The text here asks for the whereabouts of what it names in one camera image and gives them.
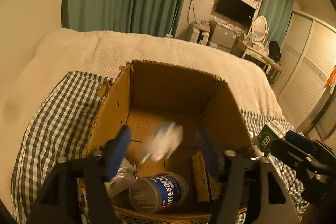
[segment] black television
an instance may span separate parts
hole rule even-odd
[[[216,12],[250,26],[255,9],[241,0],[219,0]]]

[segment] bed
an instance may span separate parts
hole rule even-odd
[[[0,116],[0,142],[6,144],[0,151],[3,159],[0,198],[10,212],[11,176],[22,138],[52,88],[72,71],[115,78],[120,68],[133,59],[171,63],[219,75],[229,84],[249,131],[258,132],[272,119],[286,123],[265,74],[249,61],[178,39],[58,29],[39,44],[35,57],[8,94]]]

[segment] plastic bottle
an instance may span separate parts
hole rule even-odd
[[[139,178],[129,188],[129,197],[138,212],[152,214],[180,206],[188,192],[189,187],[183,177],[164,172],[153,177]]]

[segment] small cardboard box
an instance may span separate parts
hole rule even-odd
[[[222,184],[208,174],[202,152],[198,151],[193,156],[193,172],[197,193],[197,201],[212,201],[219,199]]]
[[[284,137],[284,128],[276,121],[270,121],[264,125],[258,134],[258,141],[261,152],[265,157],[270,155],[270,144],[278,138]]]
[[[190,159],[197,153],[195,127],[203,127],[220,149],[249,150],[251,142],[235,99],[219,76],[181,66],[133,60],[120,72],[113,84],[105,83],[100,92],[105,97],[93,122],[84,156],[116,137],[122,125],[131,128],[131,142],[125,157],[139,166],[142,142],[161,122],[175,121],[183,126],[181,145],[159,162],[147,160],[138,169],[141,177],[170,171],[189,184],[184,204],[174,210],[143,215],[118,196],[114,210],[128,222],[166,221],[205,223],[210,218],[193,192]]]

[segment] gray checkered fabric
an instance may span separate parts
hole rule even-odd
[[[254,136],[258,136],[263,126],[273,120],[276,120],[285,129],[286,132],[289,130],[295,130],[293,125],[284,119],[274,118],[269,115],[264,116],[244,109],[241,109],[240,112],[247,130],[252,132]],[[275,167],[280,178],[285,183],[285,186],[295,204],[298,215],[301,216],[308,206],[308,203],[304,201],[301,197],[301,193],[304,190],[302,182],[296,179],[296,172],[289,166],[285,165],[283,162],[276,159]],[[245,215],[240,215],[236,223],[241,224],[244,223],[244,221]]]
[[[102,102],[97,94],[104,79],[109,80],[92,73],[69,72],[52,89],[31,119],[11,180],[13,212],[19,224],[26,223],[37,193],[57,160],[62,156],[80,158],[88,140],[91,123]],[[247,129],[255,135],[267,122],[275,119],[243,109],[241,115]],[[276,120],[287,131],[293,130],[293,126],[285,120]],[[302,214],[307,206],[300,195],[302,183],[295,179],[295,172],[282,162],[276,162],[276,167],[298,214]],[[87,204],[83,195],[80,205],[83,223],[86,223]],[[244,220],[245,215],[240,215],[237,223],[243,223]]]

